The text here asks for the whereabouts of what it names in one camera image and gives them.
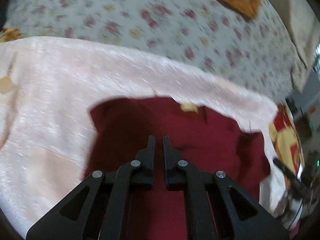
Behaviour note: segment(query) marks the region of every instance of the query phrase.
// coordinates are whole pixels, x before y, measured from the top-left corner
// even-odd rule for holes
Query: bed
[[[140,49],[221,76],[278,102],[301,65],[280,17],[261,0],[248,20],[217,0],[11,0],[5,27]]]

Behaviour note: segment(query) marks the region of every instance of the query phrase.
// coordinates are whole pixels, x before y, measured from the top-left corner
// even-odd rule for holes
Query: floral bedsheet
[[[217,0],[11,0],[7,27],[141,49],[194,65],[275,101],[292,90],[297,52],[261,1],[255,20]]]

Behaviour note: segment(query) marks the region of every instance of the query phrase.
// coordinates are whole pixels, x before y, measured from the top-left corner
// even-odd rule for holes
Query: maroon fabric
[[[163,177],[162,137],[199,169],[225,171],[259,200],[259,183],[270,173],[262,133],[244,133],[237,122],[207,107],[199,114],[183,112],[172,98],[104,102],[91,111],[98,138],[85,176],[94,170],[110,172],[134,159],[156,136],[155,183],[150,192],[134,193],[132,240],[186,239],[182,192],[167,192]]]

